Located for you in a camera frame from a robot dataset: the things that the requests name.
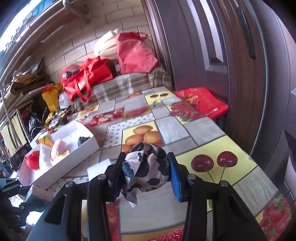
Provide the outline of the pink tissue pack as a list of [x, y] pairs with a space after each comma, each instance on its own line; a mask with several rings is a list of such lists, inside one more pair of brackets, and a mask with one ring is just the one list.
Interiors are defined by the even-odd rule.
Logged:
[[31, 190], [32, 190], [33, 197], [36, 197], [45, 201], [52, 201], [54, 198], [52, 193], [41, 189], [37, 185], [32, 185]]

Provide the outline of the red plush ball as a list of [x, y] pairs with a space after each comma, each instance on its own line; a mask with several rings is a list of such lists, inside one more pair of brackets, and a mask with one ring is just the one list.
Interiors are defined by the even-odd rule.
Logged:
[[27, 166], [32, 170], [39, 169], [39, 151], [33, 151], [29, 156], [27, 157]]

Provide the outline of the white foam sheet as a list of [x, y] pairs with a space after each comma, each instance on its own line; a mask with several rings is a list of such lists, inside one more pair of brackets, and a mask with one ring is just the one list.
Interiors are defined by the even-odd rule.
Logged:
[[108, 166], [110, 165], [111, 165], [111, 161], [109, 159], [105, 159], [103, 161], [100, 161], [99, 163], [96, 163], [88, 167], [87, 174], [88, 174], [89, 181], [91, 181], [92, 179], [94, 179], [96, 176], [100, 174], [104, 174]]

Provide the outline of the pink fluffy plush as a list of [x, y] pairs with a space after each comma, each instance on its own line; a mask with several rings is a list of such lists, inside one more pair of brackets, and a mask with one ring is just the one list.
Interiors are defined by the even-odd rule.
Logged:
[[60, 156], [67, 150], [67, 144], [63, 140], [56, 140], [51, 149], [51, 159], [55, 160], [58, 156]]

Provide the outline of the yellow tissue pack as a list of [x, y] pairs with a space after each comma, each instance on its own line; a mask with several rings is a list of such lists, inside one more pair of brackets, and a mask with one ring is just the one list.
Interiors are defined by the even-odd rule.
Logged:
[[47, 147], [52, 148], [54, 145], [54, 140], [50, 133], [43, 133], [38, 137], [38, 141], [40, 144], [43, 144]]

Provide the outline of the white cardboard box tray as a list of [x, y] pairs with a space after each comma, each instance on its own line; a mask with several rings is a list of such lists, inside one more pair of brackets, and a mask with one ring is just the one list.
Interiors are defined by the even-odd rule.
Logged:
[[34, 151], [39, 151], [38, 144], [23, 159], [19, 181], [24, 186], [37, 185], [43, 190], [69, 173], [81, 162], [99, 150], [99, 145], [93, 133], [83, 124], [72, 121], [53, 133], [53, 140], [66, 143], [66, 151], [53, 161], [50, 167], [33, 170], [27, 165], [27, 157]]

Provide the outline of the grey blue scrunchie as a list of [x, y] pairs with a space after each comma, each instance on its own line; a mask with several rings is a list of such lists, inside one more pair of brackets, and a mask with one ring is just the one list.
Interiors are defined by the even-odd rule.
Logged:
[[77, 141], [77, 145], [81, 146], [83, 143], [85, 143], [89, 139], [90, 139], [90, 137], [79, 137], [78, 141]]

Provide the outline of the black white cow-print cloth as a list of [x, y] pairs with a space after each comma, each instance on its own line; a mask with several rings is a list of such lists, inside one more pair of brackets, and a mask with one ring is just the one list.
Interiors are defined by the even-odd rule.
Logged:
[[125, 175], [121, 193], [131, 207], [137, 206], [137, 190], [149, 192], [159, 189], [171, 175], [166, 152], [147, 142], [140, 142], [130, 150], [121, 169]]

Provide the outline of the pale yellow foam block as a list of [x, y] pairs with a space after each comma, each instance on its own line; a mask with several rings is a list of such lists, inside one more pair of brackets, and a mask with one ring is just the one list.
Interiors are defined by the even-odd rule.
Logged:
[[51, 160], [51, 165], [55, 166], [58, 164], [61, 160], [63, 160], [65, 157], [67, 157], [70, 154], [70, 152], [67, 150], [64, 153], [57, 156], [55, 159]]

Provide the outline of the fruit pattern tablecloth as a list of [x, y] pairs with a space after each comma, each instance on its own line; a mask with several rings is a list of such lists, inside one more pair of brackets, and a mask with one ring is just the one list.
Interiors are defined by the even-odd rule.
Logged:
[[[91, 130], [102, 147], [74, 169], [115, 159], [131, 148], [135, 135], [146, 129], [166, 152], [208, 182], [228, 181], [256, 217], [267, 240], [284, 240], [292, 226], [292, 210], [259, 166], [212, 120], [193, 109], [165, 88], [144, 91], [109, 102], [103, 111], [73, 118]], [[178, 203], [170, 184], [151, 192], [138, 192], [137, 206], [120, 197], [107, 206], [114, 240], [159, 240], [168, 232], [178, 237], [185, 221], [186, 204]]]

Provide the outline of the black garbage bag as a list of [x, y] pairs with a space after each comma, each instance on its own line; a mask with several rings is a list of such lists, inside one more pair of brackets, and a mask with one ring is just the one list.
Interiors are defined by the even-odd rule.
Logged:
[[48, 128], [49, 125], [45, 123], [43, 116], [37, 115], [37, 113], [31, 112], [29, 114], [28, 120], [28, 130], [29, 134], [32, 138], [36, 137], [36, 135], [43, 129]]

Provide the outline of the black charger box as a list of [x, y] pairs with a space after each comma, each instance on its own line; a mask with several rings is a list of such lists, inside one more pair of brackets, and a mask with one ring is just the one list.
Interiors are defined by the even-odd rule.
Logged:
[[58, 119], [58, 124], [61, 126], [66, 125], [67, 123], [68, 123], [67, 117], [62, 117]]

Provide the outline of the yellow gift bag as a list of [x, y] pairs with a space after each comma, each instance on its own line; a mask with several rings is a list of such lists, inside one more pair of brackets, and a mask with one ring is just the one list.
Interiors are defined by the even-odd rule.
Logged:
[[42, 92], [43, 100], [46, 102], [49, 111], [57, 111], [59, 109], [59, 95], [62, 92], [61, 83], [47, 84]]

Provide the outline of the cream foam stack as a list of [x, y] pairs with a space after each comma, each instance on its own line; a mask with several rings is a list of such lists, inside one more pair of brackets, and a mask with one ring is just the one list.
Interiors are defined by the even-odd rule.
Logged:
[[96, 57], [101, 59], [116, 60], [117, 56], [117, 45], [116, 36], [121, 33], [119, 28], [108, 31], [102, 37], [100, 37], [93, 46], [93, 52]]

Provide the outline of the crumpled red bag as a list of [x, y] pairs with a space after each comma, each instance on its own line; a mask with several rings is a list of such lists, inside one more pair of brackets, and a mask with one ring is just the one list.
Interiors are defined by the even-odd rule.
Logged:
[[121, 74], [149, 73], [159, 62], [146, 42], [144, 32], [124, 32], [116, 36], [117, 57]]

